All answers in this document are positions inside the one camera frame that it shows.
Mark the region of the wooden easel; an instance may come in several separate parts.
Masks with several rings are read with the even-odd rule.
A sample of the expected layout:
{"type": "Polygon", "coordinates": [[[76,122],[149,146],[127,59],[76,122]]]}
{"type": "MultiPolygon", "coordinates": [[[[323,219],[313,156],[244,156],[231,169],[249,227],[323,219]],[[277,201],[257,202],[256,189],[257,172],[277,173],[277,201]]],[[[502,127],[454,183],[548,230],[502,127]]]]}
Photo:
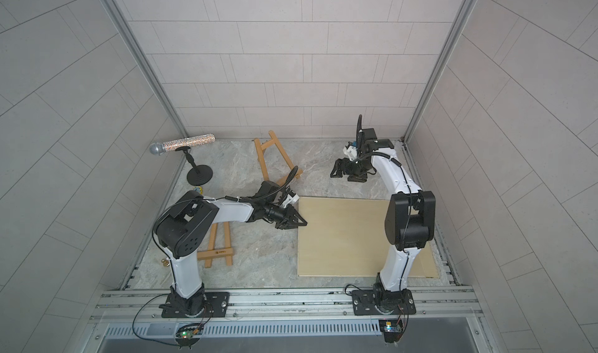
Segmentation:
{"type": "Polygon", "coordinates": [[[234,254],[230,223],[215,223],[209,231],[207,249],[197,253],[197,260],[202,261],[206,269],[213,267],[213,261],[216,259],[224,259],[225,264],[232,267],[234,254]]]}
{"type": "Polygon", "coordinates": [[[282,185],[287,174],[297,167],[294,181],[304,181],[304,170],[297,163],[299,144],[299,139],[283,139],[273,130],[258,131],[251,141],[250,174],[256,175],[259,180],[273,180],[282,185]]]}

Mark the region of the plywood board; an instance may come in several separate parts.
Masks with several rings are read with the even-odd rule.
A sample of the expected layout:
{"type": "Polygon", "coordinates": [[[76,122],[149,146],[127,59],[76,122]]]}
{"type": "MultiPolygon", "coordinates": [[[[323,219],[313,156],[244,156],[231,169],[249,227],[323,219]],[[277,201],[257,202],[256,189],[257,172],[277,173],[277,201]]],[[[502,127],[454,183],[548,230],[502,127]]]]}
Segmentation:
{"type": "Polygon", "coordinates": [[[308,222],[298,230],[301,277],[374,277],[389,252],[384,221],[387,200],[302,197],[298,212],[308,222]]]}

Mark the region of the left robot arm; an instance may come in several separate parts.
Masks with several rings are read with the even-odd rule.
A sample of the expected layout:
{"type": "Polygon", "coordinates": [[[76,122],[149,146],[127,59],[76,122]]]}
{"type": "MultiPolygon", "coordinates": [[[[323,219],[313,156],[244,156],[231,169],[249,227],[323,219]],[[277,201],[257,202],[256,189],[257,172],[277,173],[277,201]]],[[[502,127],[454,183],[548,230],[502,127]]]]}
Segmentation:
{"type": "Polygon", "coordinates": [[[217,309],[215,301],[206,295],[196,255],[213,225],[259,220],[279,230],[307,225],[294,207],[299,195],[289,187],[297,174],[295,166],[281,186],[264,181],[251,197],[214,199],[190,190],[157,218],[152,227],[152,239],[167,256],[173,274],[170,293],[160,305],[163,318],[207,317],[225,312],[225,306],[217,309]]]}

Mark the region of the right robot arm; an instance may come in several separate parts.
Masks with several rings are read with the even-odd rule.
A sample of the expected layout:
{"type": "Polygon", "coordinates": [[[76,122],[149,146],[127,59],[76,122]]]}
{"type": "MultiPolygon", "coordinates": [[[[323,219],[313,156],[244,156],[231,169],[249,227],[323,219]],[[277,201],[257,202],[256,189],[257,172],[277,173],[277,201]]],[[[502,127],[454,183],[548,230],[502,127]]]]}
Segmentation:
{"type": "Polygon", "coordinates": [[[391,193],[384,220],[390,247],[383,269],[371,290],[350,293],[357,315],[401,315],[416,313],[408,276],[417,255],[434,239],[436,198],[409,177],[399,161],[392,141],[379,139],[372,128],[362,127],[358,117],[356,139],[344,148],[345,158],[335,161],[332,178],[365,183],[370,174],[380,175],[391,193]]]}

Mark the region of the black microphone stand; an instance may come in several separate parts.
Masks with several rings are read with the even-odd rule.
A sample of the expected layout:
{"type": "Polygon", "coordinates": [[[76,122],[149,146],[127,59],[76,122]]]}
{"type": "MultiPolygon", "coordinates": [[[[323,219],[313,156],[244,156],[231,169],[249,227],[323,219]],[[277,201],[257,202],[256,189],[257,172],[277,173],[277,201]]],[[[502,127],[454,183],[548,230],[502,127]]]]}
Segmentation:
{"type": "Polygon", "coordinates": [[[179,147],[176,151],[182,152],[185,155],[185,160],[191,165],[186,176],[187,182],[191,186],[203,186],[213,178],[213,169],[208,165],[197,165],[190,154],[190,149],[191,147],[179,147]]]}

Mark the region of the right circuit board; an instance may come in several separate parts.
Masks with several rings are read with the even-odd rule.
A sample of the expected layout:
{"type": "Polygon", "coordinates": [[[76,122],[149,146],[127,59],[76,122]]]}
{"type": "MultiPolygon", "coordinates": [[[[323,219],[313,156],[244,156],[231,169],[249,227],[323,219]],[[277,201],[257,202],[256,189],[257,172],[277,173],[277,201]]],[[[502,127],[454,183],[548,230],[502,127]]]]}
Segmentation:
{"type": "Polygon", "coordinates": [[[398,343],[405,332],[405,323],[400,319],[379,320],[378,325],[387,344],[398,343]]]}

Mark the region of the circuit board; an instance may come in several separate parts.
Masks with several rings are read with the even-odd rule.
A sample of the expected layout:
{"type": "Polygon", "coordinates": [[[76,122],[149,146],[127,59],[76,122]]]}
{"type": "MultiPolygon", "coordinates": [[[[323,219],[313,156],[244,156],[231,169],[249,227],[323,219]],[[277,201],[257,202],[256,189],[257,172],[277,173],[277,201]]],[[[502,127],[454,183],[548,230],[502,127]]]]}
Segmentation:
{"type": "Polygon", "coordinates": [[[387,344],[398,343],[405,332],[405,323],[400,319],[379,320],[378,325],[387,344]]]}
{"type": "Polygon", "coordinates": [[[190,323],[180,327],[175,333],[175,342],[179,348],[191,349],[199,341],[199,336],[204,329],[202,323],[190,323]]]}

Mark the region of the glitter microphone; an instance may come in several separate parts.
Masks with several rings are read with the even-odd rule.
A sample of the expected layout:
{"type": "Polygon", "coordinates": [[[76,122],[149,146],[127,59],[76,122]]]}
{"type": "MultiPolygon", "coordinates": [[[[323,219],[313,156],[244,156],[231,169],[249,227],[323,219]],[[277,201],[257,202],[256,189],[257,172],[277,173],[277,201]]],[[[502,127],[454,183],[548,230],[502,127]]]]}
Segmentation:
{"type": "Polygon", "coordinates": [[[162,155],[170,151],[176,151],[181,147],[198,147],[211,144],[216,140],[212,133],[192,136],[174,141],[165,141],[163,143],[154,143],[150,145],[149,151],[152,155],[162,155]]]}

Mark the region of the left circuit board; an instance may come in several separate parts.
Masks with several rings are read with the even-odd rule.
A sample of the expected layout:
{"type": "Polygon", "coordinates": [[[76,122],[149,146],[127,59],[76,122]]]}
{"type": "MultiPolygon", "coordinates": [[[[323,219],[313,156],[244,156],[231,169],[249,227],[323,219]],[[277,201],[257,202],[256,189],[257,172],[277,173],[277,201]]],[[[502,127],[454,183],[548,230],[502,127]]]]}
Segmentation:
{"type": "Polygon", "coordinates": [[[191,349],[199,341],[199,336],[204,329],[202,323],[190,323],[180,327],[175,333],[175,342],[179,348],[191,349]]]}

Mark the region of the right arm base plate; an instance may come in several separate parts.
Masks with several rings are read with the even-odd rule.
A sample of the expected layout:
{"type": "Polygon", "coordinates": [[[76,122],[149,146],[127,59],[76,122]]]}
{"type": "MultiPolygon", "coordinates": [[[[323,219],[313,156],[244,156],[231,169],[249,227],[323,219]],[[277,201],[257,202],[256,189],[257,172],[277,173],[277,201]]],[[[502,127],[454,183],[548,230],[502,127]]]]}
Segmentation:
{"type": "Polygon", "coordinates": [[[355,316],[411,316],[417,313],[409,289],[399,292],[355,289],[350,296],[355,316]]]}

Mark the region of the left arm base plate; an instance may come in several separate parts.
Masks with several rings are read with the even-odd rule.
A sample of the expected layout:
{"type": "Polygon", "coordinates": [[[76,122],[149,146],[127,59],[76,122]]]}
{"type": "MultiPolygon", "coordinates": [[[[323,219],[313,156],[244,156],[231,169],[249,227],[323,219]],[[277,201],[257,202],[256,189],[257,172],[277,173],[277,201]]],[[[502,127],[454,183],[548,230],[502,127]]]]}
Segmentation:
{"type": "Polygon", "coordinates": [[[205,292],[200,289],[190,298],[183,298],[174,289],[159,305],[163,318],[221,318],[226,316],[229,292],[205,292]]]}

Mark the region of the aluminium mounting rail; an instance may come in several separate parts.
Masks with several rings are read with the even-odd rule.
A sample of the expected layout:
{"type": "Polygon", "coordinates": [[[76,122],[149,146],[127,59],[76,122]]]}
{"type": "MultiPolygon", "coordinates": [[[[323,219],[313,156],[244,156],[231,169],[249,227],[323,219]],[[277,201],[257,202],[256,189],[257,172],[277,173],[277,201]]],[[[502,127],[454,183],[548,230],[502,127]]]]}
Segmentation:
{"type": "Polygon", "coordinates": [[[484,314],[467,286],[415,287],[417,313],[406,316],[355,316],[348,288],[332,289],[217,289],[229,292],[225,317],[163,318],[167,295],[163,290],[105,292],[90,315],[78,344],[80,352],[98,352],[110,340],[175,345],[177,330],[202,323],[199,341],[236,337],[360,337],[380,336],[379,320],[405,323],[401,341],[417,350],[439,344],[442,351],[492,352],[484,329],[484,314]]]}

